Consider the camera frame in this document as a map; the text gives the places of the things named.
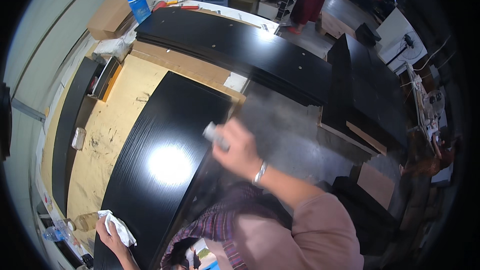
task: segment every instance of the yellow tool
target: yellow tool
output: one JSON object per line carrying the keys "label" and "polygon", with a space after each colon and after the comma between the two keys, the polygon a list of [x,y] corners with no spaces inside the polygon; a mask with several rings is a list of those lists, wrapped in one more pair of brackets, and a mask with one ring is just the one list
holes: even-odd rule
{"label": "yellow tool", "polygon": [[184,2],[184,1],[185,1],[185,0],[172,0],[172,1],[168,1],[168,2],[166,3],[166,5],[167,5],[167,6],[169,6],[169,5],[174,5],[174,4],[177,4],[177,3],[182,3],[182,2]]}

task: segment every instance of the white wall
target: white wall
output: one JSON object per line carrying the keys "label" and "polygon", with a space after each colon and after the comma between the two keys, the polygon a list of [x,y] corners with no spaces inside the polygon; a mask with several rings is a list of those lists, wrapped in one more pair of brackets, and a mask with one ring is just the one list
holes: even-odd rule
{"label": "white wall", "polygon": [[[10,46],[4,81],[10,95],[44,113],[61,85],[72,59],[66,57],[86,32],[86,24],[104,0],[32,0],[25,11]],[[15,210],[40,253],[37,222],[33,215],[30,190],[37,192],[35,180],[36,146],[42,123],[18,110],[12,111],[10,153],[4,163],[7,185]],[[33,194],[38,201],[38,194]]]}

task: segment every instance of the white rag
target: white rag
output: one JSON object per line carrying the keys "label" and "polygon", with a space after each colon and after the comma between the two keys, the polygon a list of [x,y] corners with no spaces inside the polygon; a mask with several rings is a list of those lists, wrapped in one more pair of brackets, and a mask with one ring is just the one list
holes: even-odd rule
{"label": "white rag", "polygon": [[101,218],[103,216],[106,216],[105,227],[106,227],[106,231],[110,236],[112,235],[109,227],[109,222],[111,221],[113,222],[113,224],[115,224],[115,227],[117,228],[117,233],[120,236],[120,240],[126,247],[130,247],[132,245],[137,246],[137,240],[135,239],[134,235],[130,232],[127,225],[125,225],[125,222],[115,217],[112,211],[109,209],[98,211],[98,217]]}

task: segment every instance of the woman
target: woman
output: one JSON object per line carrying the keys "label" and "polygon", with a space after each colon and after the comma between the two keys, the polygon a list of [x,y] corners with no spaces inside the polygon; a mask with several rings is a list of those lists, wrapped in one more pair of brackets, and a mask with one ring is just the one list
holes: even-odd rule
{"label": "woman", "polygon": [[447,168],[453,163],[455,159],[455,153],[459,150],[460,141],[454,141],[452,150],[448,150],[451,146],[450,139],[447,135],[443,136],[443,140],[438,147],[437,142],[432,139],[433,148],[435,150],[435,156],[422,159],[418,163],[410,167],[403,167],[399,165],[400,175],[403,176],[406,173],[413,172],[414,175],[427,175],[429,177],[435,176],[440,170]]}
{"label": "woman", "polygon": [[[260,159],[254,136],[237,119],[218,125],[217,132],[230,148],[223,151],[214,143],[213,157],[228,171],[267,189],[291,207],[293,222],[289,223],[282,212],[275,212],[273,196],[264,198],[261,189],[240,183],[229,189],[220,203],[177,232],[163,256],[162,268],[176,266],[169,261],[177,244],[188,243],[189,238],[194,242],[197,237],[209,242],[207,246],[221,270],[363,268],[355,227],[334,195]],[[112,236],[108,236],[102,221],[97,224],[100,239],[124,269],[137,269],[130,263],[128,250],[118,240],[114,226],[110,229]]]}
{"label": "woman", "polygon": [[290,16],[297,28],[290,26],[287,30],[300,35],[308,21],[316,22],[325,0],[297,0]]}

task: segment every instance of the plaid scarf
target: plaid scarf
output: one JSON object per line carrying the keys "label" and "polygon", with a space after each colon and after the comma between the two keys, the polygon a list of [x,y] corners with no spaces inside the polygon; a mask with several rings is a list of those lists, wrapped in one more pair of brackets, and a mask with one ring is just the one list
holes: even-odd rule
{"label": "plaid scarf", "polygon": [[248,267],[233,243],[237,215],[252,214],[274,219],[285,227],[290,226],[291,229],[291,220],[281,217],[282,213],[279,213],[279,217],[274,208],[269,208],[266,202],[262,202],[262,191],[247,182],[240,182],[229,188],[221,201],[206,208],[198,219],[175,234],[162,257],[161,267],[168,269],[168,266],[171,266],[169,261],[175,243],[186,238],[206,238],[221,242],[234,270],[247,270]]}

